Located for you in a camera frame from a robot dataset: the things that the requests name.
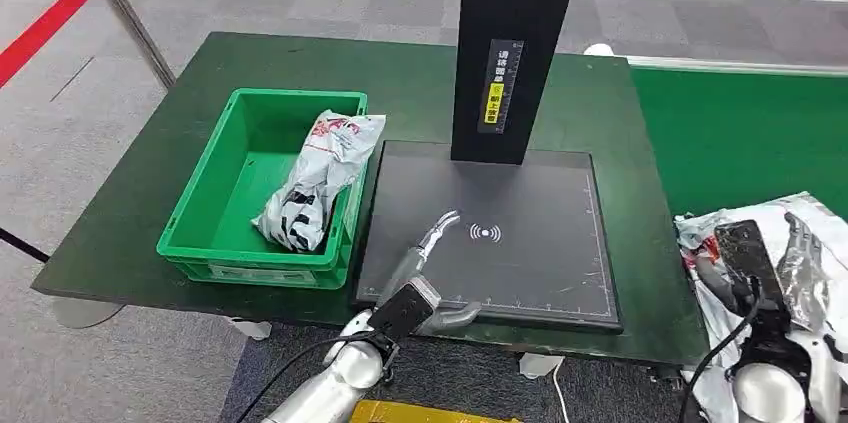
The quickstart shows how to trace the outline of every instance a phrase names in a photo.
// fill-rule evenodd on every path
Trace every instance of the black platform base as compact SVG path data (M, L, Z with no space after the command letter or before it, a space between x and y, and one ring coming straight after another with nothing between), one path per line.
M387 141L374 198L358 302L376 301L404 252L457 209L424 268L443 306L480 301L481 318L621 331L587 153L528 151L515 166Z

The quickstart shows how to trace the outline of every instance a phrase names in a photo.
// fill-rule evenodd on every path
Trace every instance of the robotic hand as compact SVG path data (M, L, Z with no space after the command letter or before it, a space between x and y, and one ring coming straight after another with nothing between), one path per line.
M342 337L359 339L335 343L324 357L327 368L303 383L263 423L347 422L368 390L391 379L400 338L462 327L474 320L480 303L456 311L438 310L441 296L421 274L433 247L457 221L459 213L445 213L406 252L375 309L359 313L342 330Z

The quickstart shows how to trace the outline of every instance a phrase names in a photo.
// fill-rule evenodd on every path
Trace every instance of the white plastic bag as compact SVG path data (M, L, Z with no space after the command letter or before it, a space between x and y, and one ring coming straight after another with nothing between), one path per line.
M321 113L285 184L251 220L253 225L265 239L290 250L317 248L336 195L359 175L385 124L384 115Z

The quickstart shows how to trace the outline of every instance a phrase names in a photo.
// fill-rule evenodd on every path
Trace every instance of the green plastic crate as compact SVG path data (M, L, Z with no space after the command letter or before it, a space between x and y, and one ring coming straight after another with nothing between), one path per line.
M363 93L242 88L188 180L156 251L194 281L338 289L347 279L365 169L336 197L314 253L269 243L250 223L289 174L326 109L362 115Z

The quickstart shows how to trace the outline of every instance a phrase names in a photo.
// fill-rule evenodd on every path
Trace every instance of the yellow object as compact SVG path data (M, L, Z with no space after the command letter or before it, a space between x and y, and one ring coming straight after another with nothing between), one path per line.
M455 411L437 410L423 406L363 400L356 405L350 423L521 423L493 420Z
M503 98L503 83L492 83L489 85L489 99L486 100L486 115L483 122L497 123L498 113L501 110L501 98Z

